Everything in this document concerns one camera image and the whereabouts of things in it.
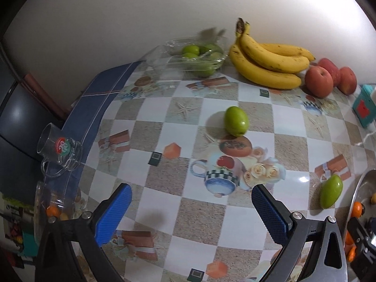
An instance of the banana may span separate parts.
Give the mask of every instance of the banana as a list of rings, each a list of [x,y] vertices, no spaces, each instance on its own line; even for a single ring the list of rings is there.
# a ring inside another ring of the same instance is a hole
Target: banana
[[[307,57],[281,56],[264,49],[248,35],[249,29],[249,23],[246,23],[240,37],[240,45],[243,51],[260,66],[281,73],[298,73],[309,66]]]
[[[256,84],[276,89],[293,89],[302,83],[294,74],[269,71],[252,63],[242,52],[239,39],[230,48],[229,57],[239,73]]]
[[[294,45],[279,44],[279,43],[259,43],[265,50],[282,56],[304,56],[309,61],[314,61],[315,57],[312,53],[304,48],[296,47]]]

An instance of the glass mug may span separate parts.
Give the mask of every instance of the glass mug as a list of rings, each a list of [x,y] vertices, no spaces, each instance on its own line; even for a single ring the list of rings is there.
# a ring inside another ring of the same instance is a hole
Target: glass mug
[[[54,124],[48,124],[42,131],[36,146],[36,152],[43,156],[41,170],[44,176],[58,177],[65,171],[73,171],[81,162],[82,145],[80,142],[68,138]],[[53,162],[61,166],[61,169],[48,174],[46,163]]]

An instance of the printed gift box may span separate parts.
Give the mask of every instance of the printed gift box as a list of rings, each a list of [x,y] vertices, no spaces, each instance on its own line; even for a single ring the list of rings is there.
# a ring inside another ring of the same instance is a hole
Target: printed gift box
[[[123,261],[126,258],[139,257],[144,260],[158,260],[154,247],[153,236],[150,231],[116,230],[111,239],[113,251]]]
[[[230,86],[230,81],[225,77],[212,78],[208,80],[202,80],[199,82],[194,82],[188,84],[186,87],[190,89],[199,89],[204,87],[228,87]]]
[[[121,153],[123,151],[129,151],[129,131],[125,130],[112,136],[100,139],[98,141],[99,148],[107,149],[111,147],[115,152]]]
[[[337,174],[342,180],[346,180],[351,177],[351,172],[347,166],[345,157],[341,154],[324,164],[321,164],[315,168],[315,174],[320,180],[329,179],[333,174]]]

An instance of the apple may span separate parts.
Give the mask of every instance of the apple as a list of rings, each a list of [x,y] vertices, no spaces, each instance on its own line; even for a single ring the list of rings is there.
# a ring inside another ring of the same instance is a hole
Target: apple
[[[334,63],[332,63],[328,58],[320,59],[317,65],[323,67],[325,70],[329,72],[330,76],[333,79],[333,87],[338,86],[341,80],[341,74],[337,66]]]
[[[222,53],[222,49],[219,46],[212,44],[212,43],[200,46],[200,55],[205,54],[208,51],[210,51],[212,53],[213,52]]]
[[[224,166],[228,169],[232,169],[235,166],[234,159],[232,159],[229,156],[221,156],[217,160],[217,165],[218,166]]]
[[[334,174],[321,187],[320,191],[320,206],[323,209],[328,209],[340,197],[343,189],[343,182],[341,178]]]
[[[185,53],[192,53],[192,54],[196,54],[197,56],[200,55],[200,48],[199,46],[197,45],[194,45],[194,44],[191,44],[191,45],[187,45],[183,48],[183,54]]]
[[[194,65],[194,75],[198,77],[209,77],[215,73],[215,67],[212,63],[204,62],[204,63],[197,63]]]
[[[209,56],[209,59],[211,59],[211,60],[219,60],[219,61],[221,61],[222,58],[223,58],[223,54],[219,53],[219,52],[211,53],[210,56]]]
[[[333,91],[333,80],[329,72],[320,66],[310,67],[305,76],[309,91],[317,97],[326,97]]]
[[[193,54],[193,53],[184,53],[184,54],[182,55],[182,57],[185,57],[185,58],[188,58],[188,59],[193,59],[193,58],[197,58],[198,55]]]
[[[227,108],[224,113],[224,127],[229,134],[235,137],[243,136],[249,127],[247,114],[237,106]]]
[[[338,89],[345,95],[353,94],[357,85],[355,73],[349,67],[342,67],[340,74],[341,82]]]

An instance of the teal box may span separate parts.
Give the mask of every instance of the teal box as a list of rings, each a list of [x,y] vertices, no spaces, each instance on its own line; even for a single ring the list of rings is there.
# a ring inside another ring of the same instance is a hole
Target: teal box
[[[353,105],[353,110],[363,127],[367,127],[376,119],[376,105],[370,96],[373,91],[372,86],[363,85]]]
[[[24,241],[24,254],[25,256],[36,256],[38,254],[38,246],[35,243],[34,235],[26,232],[22,232]]]

